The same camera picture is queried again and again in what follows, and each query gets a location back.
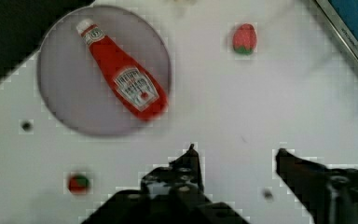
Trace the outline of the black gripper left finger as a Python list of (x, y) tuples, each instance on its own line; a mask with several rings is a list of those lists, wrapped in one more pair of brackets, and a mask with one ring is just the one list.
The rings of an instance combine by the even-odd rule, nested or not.
[(190, 147), (141, 179), (141, 188), (115, 193), (81, 224), (249, 224), (226, 203), (204, 194), (199, 153)]

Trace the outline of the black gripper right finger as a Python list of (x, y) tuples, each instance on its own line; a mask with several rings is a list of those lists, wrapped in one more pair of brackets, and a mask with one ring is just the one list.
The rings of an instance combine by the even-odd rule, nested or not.
[(358, 224), (358, 169), (328, 168), (281, 148), (276, 174), (312, 216), (314, 224)]

